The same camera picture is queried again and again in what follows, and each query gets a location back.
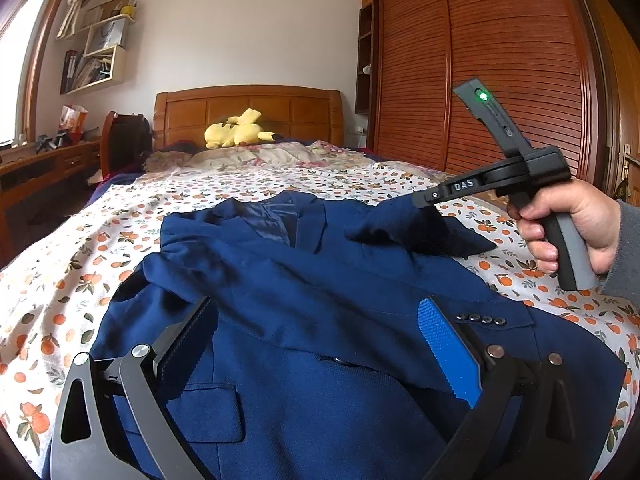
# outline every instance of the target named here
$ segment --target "bedsheet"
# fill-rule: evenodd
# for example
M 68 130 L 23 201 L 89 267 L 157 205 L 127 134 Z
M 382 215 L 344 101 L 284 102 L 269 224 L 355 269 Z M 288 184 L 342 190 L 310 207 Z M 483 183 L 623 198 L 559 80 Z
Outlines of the bedsheet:
M 402 162 L 372 163 L 325 142 L 227 148 L 180 157 L 179 164 L 162 156 L 160 166 L 130 186 L 111 187 L 0 274 L 0 420 L 37 472 L 72 358 L 91 348 L 117 286 L 146 254 L 159 250 L 165 215 L 229 197 L 259 201 L 283 190 L 376 204 L 445 177 Z M 579 324 L 627 365 L 595 478 L 617 449 L 638 400 L 638 310 L 596 290 L 560 290 L 558 280 L 537 270 L 514 222 L 495 205 L 466 198 L 439 208 L 498 245 L 458 259 L 462 265 L 504 296 Z

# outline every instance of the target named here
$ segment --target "gripper handle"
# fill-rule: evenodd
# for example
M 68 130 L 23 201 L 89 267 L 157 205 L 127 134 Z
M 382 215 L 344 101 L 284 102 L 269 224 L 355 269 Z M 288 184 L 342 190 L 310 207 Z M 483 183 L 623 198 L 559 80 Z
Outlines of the gripper handle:
M 510 196 L 517 208 L 530 202 L 526 193 Z M 558 282 L 562 290 L 585 290 L 596 286 L 587 245 L 575 228 L 569 213 L 551 213 L 540 220 L 546 241 L 558 249 Z

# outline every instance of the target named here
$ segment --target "desk drawer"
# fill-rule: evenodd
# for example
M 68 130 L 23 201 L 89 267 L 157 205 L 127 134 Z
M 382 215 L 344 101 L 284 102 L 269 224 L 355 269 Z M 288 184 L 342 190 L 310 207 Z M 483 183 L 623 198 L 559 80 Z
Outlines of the desk drawer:
M 60 161 L 62 165 L 62 171 L 65 175 L 75 173 L 84 167 L 84 154 L 75 153 L 73 155 L 66 155 L 62 157 Z

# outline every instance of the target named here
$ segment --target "jacket sleeve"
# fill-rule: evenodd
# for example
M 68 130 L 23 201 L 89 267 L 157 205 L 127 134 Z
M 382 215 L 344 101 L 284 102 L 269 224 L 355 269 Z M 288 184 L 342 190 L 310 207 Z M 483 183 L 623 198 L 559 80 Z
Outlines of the jacket sleeve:
M 618 252 L 600 292 L 640 305 L 640 208 L 620 202 L 620 213 Z

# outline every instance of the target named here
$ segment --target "blue gripper pad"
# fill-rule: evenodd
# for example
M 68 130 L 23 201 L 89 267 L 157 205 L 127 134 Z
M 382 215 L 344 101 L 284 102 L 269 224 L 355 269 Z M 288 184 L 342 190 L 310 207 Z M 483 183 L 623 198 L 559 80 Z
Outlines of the blue gripper pad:
M 473 408 L 482 392 L 480 367 L 431 298 L 420 302 L 418 327 L 455 396 L 466 400 Z

